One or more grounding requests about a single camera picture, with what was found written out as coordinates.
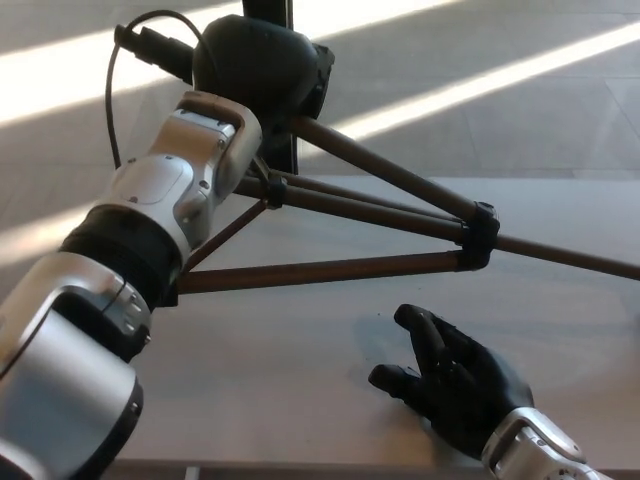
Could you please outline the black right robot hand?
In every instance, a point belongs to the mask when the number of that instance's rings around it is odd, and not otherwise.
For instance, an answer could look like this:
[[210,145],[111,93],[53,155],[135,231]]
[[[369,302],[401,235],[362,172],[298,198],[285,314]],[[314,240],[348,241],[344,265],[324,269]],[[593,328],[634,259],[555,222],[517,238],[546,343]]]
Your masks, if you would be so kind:
[[507,415],[534,405],[529,384],[500,355],[441,317],[402,304],[394,321],[409,333],[419,370],[379,364],[368,381],[426,418],[450,447],[479,460]]

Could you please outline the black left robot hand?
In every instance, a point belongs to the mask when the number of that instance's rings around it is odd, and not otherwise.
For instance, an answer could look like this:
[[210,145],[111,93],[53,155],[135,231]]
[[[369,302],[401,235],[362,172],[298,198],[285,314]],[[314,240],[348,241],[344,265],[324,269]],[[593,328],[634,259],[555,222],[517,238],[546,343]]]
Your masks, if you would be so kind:
[[288,122],[319,116],[334,63],[328,47],[301,33],[227,15],[204,30],[192,57],[192,85],[251,110],[262,126],[260,153],[269,167],[296,174],[297,146]]

